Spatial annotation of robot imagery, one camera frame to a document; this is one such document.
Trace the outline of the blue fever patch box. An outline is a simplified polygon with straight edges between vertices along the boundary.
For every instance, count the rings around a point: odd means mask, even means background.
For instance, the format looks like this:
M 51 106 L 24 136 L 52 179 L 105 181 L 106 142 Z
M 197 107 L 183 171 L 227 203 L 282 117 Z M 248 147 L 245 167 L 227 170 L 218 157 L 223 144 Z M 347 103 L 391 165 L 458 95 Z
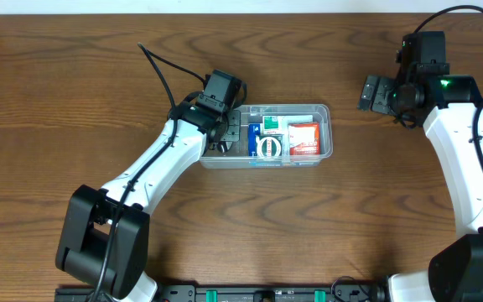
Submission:
M 257 157 L 256 152 L 256 137 L 259 135 L 270 135 L 262 134 L 262 123 L 260 124 L 250 124 L 248 128 L 248 155 L 255 157 L 257 159 L 256 165 L 267 165 L 267 166 L 292 166 L 299 164 L 300 159 L 315 159 L 317 155 L 290 155 L 289 154 L 289 141 L 288 141 L 288 131 L 280 135 L 283 137 L 283 153 L 279 157 L 275 158 L 261 158 Z

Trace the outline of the clear plastic container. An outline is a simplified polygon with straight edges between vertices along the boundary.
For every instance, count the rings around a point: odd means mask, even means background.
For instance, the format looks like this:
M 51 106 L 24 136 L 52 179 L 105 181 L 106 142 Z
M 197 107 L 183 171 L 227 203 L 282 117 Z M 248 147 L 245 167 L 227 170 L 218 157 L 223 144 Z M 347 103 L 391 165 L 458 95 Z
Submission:
M 238 108 L 241 113 L 240 139 L 232 144 L 226 153 L 211 150 L 200 159 L 209 169 L 248 169 L 277 168 L 294 166 L 315 166 L 333 152 L 330 110 L 323 104 L 279 104 L 279 105 L 244 105 Z M 263 116 L 312 115 L 319 124 L 320 155 L 315 159 L 300 159 L 292 166 L 256 165 L 257 159 L 248 155 L 248 128 L 250 124 L 262 123 Z

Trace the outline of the green white medicine box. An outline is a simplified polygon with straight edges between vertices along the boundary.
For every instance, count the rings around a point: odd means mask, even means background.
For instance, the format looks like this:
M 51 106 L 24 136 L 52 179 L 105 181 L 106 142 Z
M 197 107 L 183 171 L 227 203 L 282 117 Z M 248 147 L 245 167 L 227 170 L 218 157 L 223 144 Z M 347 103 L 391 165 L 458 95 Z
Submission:
M 262 134 L 283 135 L 290 124 L 304 124 L 313 121 L 312 115 L 263 116 Z

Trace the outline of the green Zam-Buk tin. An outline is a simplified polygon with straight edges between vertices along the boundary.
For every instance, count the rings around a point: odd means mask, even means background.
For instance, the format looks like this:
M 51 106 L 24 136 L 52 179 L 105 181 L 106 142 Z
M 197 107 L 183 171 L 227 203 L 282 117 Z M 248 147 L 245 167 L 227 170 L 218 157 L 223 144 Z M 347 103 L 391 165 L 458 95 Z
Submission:
M 257 157 L 275 158 L 283 153 L 283 137 L 280 135 L 259 135 L 256 137 Z

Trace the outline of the red white medicine box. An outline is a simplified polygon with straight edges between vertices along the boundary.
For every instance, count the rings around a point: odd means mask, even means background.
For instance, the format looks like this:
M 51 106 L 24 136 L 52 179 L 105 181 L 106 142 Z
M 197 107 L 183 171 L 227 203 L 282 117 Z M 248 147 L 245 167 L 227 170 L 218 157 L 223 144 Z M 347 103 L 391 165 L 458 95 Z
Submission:
M 319 124 L 317 122 L 288 126 L 290 155 L 320 154 Z

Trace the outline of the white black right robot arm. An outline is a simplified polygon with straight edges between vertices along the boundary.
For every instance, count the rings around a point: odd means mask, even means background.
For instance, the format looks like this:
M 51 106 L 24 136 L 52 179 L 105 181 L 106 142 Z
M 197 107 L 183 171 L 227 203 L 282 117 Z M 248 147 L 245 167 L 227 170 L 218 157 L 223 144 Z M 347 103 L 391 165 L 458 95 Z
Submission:
M 483 110 L 470 75 L 453 75 L 441 31 L 407 34 L 395 78 L 369 75 L 358 107 L 420 127 L 433 145 L 454 209 L 456 241 L 427 269 L 387 279 L 386 301 L 483 301 Z

